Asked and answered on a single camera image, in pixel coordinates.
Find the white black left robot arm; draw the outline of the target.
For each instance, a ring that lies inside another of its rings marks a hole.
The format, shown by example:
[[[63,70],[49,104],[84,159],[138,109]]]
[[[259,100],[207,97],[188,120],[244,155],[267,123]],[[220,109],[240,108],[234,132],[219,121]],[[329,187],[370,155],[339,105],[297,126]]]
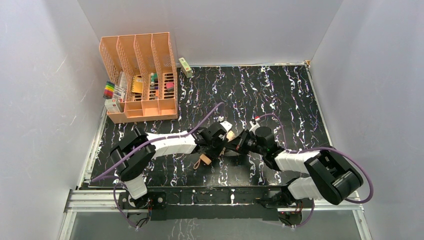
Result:
[[[227,133],[232,126],[228,121],[214,122],[209,127],[199,127],[192,133],[182,131],[169,134],[147,133],[135,128],[112,147],[109,158],[116,164],[138,146],[147,143],[116,167],[126,190],[137,200],[148,192],[142,173],[151,160],[167,155],[195,153],[209,159],[216,158],[228,142]]]

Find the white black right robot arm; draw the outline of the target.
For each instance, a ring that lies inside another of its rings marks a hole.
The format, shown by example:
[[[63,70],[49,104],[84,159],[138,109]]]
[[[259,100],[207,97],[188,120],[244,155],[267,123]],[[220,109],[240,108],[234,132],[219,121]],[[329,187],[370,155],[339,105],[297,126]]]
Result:
[[[238,154],[261,155],[262,161],[272,170],[307,174],[307,177],[292,179],[282,187],[281,195],[289,203],[324,199],[338,205],[364,184],[361,174],[336,149],[289,150],[278,144],[275,135],[266,126],[254,131],[244,130],[225,146]]]

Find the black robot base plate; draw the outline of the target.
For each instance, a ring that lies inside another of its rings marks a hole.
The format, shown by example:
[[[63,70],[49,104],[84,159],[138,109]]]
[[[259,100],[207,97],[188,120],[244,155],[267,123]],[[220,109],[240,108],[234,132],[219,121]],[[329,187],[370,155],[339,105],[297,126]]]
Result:
[[[128,191],[118,194],[121,210],[131,218],[146,213],[152,221],[178,219],[262,219],[298,224],[309,210],[308,198],[289,203],[281,186],[151,187],[133,199]]]

